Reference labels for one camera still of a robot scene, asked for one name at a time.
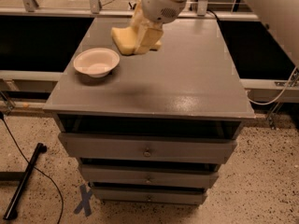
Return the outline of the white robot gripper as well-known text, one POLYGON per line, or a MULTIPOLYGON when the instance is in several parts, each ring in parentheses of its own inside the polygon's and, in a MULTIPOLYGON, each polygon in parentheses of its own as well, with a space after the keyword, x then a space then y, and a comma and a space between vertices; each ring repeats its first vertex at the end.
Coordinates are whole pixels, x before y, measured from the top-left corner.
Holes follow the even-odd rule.
POLYGON ((137 29, 134 54, 145 54, 150 50, 158 50, 162 43, 164 31, 160 23, 144 23, 150 21, 169 23, 174 21, 185 8, 187 0, 137 0, 130 26, 137 29))

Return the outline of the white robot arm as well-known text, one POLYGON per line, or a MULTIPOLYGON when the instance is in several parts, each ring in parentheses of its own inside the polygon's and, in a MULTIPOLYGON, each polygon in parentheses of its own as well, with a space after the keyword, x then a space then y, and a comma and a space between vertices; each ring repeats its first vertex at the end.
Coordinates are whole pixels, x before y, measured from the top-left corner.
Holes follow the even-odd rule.
MULTIPOLYGON (((208 0, 198 0, 197 13, 204 15, 208 0)), ((299 67, 299 0, 244 0, 268 29, 293 64, 299 67)), ((131 25, 161 29, 174 21, 187 0, 140 0, 131 25)))

